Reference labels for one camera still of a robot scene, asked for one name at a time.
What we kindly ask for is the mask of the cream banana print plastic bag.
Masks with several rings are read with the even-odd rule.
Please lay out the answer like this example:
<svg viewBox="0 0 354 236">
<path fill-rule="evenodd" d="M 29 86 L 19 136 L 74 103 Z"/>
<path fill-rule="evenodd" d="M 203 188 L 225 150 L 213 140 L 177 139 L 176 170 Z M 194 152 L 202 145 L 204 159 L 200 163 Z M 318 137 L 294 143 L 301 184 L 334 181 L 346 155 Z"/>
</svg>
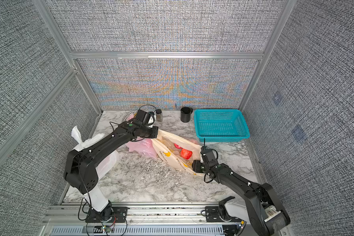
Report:
<svg viewBox="0 0 354 236">
<path fill-rule="evenodd" d="M 163 130 L 159 130 L 157 138 L 151 140 L 158 157 L 169 166 L 179 171 L 185 171 L 201 177 L 203 176 L 202 173 L 195 173 L 192 170 L 193 161 L 201 160 L 201 145 Z M 192 157 L 189 160 L 183 159 L 180 156 L 181 149 L 175 148 L 174 144 L 192 151 Z"/>
</svg>

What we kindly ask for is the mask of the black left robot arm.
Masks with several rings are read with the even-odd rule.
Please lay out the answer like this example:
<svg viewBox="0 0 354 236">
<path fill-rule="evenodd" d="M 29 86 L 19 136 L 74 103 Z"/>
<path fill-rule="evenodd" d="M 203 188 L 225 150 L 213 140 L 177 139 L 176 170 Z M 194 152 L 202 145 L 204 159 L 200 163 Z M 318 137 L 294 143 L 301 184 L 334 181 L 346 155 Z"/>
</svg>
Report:
<svg viewBox="0 0 354 236">
<path fill-rule="evenodd" d="M 82 150 L 72 150 L 67 155 L 64 179 L 71 187 L 85 195 L 89 205 L 87 222 L 109 222 L 114 218 L 111 202 L 99 189 L 97 167 L 104 163 L 117 148 L 137 138 L 155 139 L 158 127 L 154 126 L 154 112 L 139 109 L 134 118 L 118 124 L 108 136 Z"/>
</svg>

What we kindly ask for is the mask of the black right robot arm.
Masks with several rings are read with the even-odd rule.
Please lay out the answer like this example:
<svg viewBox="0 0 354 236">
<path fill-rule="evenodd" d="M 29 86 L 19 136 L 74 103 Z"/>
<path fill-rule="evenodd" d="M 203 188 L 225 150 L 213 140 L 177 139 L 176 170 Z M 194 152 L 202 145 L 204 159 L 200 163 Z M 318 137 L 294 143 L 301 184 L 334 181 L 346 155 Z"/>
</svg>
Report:
<svg viewBox="0 0 354 236">
<path fill-rule="evenodd" d="M 228 165 L 218 163 L 215 149 L 201 148 L 201 161 L 193 161 L 192 168 L 204 173 L 211 183 L 216 181 L 237 193 L 245 202 L 247 219 L 260 236 L 271 236 L 291 223 L 291 219 L 278 195 L 268 183 L 258 184 L 235 173 Z"/>
</svg>

